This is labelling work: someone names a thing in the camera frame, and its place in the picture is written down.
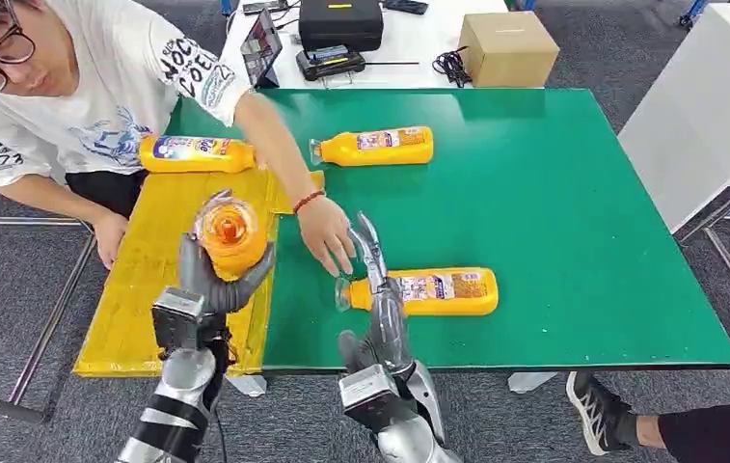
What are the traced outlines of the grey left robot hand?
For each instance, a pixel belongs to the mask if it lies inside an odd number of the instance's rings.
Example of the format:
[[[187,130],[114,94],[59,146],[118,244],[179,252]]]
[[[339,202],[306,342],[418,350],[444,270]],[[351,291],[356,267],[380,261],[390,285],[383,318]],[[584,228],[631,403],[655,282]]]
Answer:
[[[180,236],[177,254],[179,286],[203,296],[211,313],[236,313],[250,301],[275,263],[275,245],[267,242],[262,257],[237,279],[227,282],[214,270],[212,260],[194,234]]]

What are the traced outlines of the person's right hand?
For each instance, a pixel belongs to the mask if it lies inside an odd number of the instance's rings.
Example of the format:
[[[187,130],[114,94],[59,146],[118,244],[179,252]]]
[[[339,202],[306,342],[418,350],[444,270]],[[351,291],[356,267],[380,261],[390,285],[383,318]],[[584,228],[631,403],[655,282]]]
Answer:
[[[128,220],[116,212],[105,212],[92,222],[101,262],[111,270],[118,256]]]

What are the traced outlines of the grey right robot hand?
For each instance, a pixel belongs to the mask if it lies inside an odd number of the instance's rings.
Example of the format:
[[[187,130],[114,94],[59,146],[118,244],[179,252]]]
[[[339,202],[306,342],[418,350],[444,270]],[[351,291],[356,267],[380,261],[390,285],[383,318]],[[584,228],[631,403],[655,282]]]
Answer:
[[[348,236],[359,246],[366,267],[370,322],[360,338],[349,330],[341,332],[339,353],[350,373],[379,364],[393,377],[406,380],[415,370],[416,359],[411,354],[401,291],[397,281],[388,275],[375,227],[361,211],[357,220],[358,225],[348,229]]]

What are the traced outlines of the person's left hand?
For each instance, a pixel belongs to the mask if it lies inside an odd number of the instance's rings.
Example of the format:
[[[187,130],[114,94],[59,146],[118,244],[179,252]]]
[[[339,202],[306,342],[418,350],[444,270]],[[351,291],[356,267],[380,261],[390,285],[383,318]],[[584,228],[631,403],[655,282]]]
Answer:
[[[298,202],[294,211],[305,245],[324,269],[333,277],[352,274],[356,251],[343,209],[323,192],[314,192]]]

